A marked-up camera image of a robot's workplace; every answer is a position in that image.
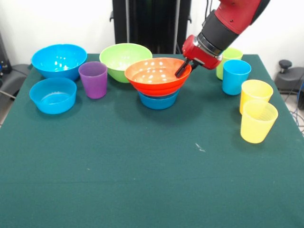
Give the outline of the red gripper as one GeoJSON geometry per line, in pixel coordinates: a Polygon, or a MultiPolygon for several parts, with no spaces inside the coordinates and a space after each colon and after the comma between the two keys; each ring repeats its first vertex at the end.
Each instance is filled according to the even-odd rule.
{"type": "Polygon", "coordinates": [[[215,69],[222,61],[222,50],[211,44],[203,35],[190,35],[182,46],[185,61],[175,72],[176,77],[181,77],[188,63],[191,62],[191,69],[196,69],[199,65],[206,69],[215,69]]]}

